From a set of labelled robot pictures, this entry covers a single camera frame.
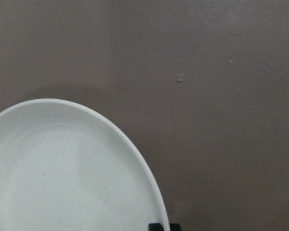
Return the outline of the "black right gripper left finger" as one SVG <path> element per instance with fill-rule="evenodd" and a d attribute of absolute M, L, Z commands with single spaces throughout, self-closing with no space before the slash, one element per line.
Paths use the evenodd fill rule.
<path fill-rule="evenodd" d="M 160 223 L 150 223 L 148 225 L 149 231 L 163 231 L 163 226 Z"/>

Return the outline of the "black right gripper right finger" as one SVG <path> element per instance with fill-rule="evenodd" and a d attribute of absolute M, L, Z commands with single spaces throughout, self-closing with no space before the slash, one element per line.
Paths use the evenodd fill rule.
<path fill-rule="evenodd" d="M 181 225 L 178 223 L 170 223 L 170 231 L 181 231 Z"/>

